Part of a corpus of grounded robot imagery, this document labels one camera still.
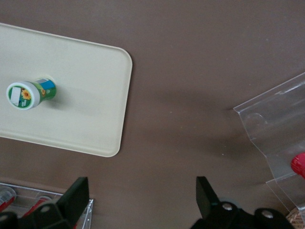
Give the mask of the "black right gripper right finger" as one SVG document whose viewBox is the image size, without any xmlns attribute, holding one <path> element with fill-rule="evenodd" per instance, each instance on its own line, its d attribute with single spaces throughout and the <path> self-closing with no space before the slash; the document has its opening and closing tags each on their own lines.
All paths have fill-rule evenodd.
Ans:
<svg viewBox="0 0 305 229">
<path fill-rule="evenodd" d="M 220 201 L 206 177 L 196 178 L 196 202 L 201 213 L 193 229 L 292 229 L 277 210 L 258 208 L 249 214 L 228 201 Z"/>
</svg>

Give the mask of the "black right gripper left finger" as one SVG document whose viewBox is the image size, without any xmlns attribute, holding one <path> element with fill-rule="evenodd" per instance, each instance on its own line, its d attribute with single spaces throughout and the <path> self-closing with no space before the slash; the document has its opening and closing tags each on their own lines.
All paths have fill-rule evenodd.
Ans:
<svg viewBox="0 0 305 229">
<path fill-rule="evenodd" d="M 2 229 L 72 229 L 89 202 L 87 177 L 79 177 L 56 201 L 47 200 L 30 214 L 18 218 L 14 212 L 0 214 Z"/>
</svg>

